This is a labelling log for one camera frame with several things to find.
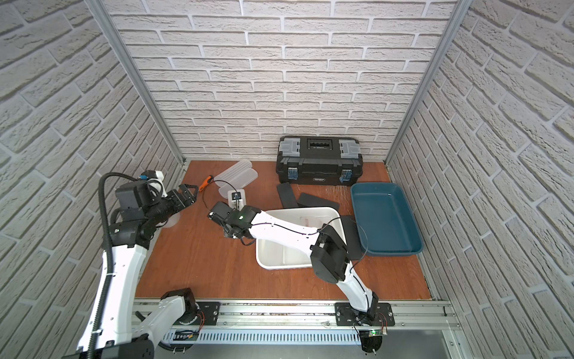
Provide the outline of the smooth translucent pencil case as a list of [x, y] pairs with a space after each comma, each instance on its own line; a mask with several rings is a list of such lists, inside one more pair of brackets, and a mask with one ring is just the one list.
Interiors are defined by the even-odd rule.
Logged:
[[243, 189], [244, 187], [252, 183], [258, 176], [259, 176], [258, 173], [254, 169], [249, 168], [246, 171], [243, 171], [242, 173], [234, 177], [233, 179], [227, 180], [228, 183], [223, 182], [223, 186], [219, 188], [218, 193], [220, 194], [221, 197], [228, 198], [228, 193], [230, 191], [233, 191], [234, 189], [235, 190]]

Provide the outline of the ribbed translucent pencil case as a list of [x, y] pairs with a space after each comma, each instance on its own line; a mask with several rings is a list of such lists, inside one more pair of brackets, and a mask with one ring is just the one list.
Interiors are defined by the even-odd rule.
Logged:
[[219, 187], [223, 186], [223, 182], [228, 183], [227, 180], [231, 180], [243, 171], [246, 171], [249, 168], [253, 168], [253, 164], [251, 161], [243, 159], [237, 162], [236, 164], [229, 167], [227, 170], [221, 172], [219, 175], [215, 177], [215, 184]]

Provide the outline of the small translucent pencil case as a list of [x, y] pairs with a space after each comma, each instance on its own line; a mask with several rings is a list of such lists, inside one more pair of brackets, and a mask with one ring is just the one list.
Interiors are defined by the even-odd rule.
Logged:
[[301, 224], [305, 227], [315, 227], [315, 228], [322, 228], [324, 224], [324, 219], [322, 217], [306, 217], [303, 216], [300, 218]]

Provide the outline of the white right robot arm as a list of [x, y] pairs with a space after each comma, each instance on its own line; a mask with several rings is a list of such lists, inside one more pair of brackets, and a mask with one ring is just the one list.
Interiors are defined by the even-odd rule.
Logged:
[[230, 238], [266, 240], [306, 254], [315, 275], [336, 284], [346, 295], [359, 323], [375, 321], [379, 298], [356, 273], [346, 243], [330, 223], [306, 227], [253, 206], [238, 210], [223, 202], [213, 206], [208, 218], [220, 225]]

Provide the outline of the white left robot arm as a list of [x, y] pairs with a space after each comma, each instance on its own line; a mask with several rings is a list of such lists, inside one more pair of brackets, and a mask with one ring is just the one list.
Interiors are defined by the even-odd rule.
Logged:
[[152, 358], [177, 322], [201, 320], [189, 288], [171, 290], [133, 326], [138, 276], [155, 232], [193, 205], [199, 188], [183, 184], [166, 191], [160, 171], [139, 177], [118, 172], [98, 184], [103, 228], [103, 268], [94, 306], [73, 358]]

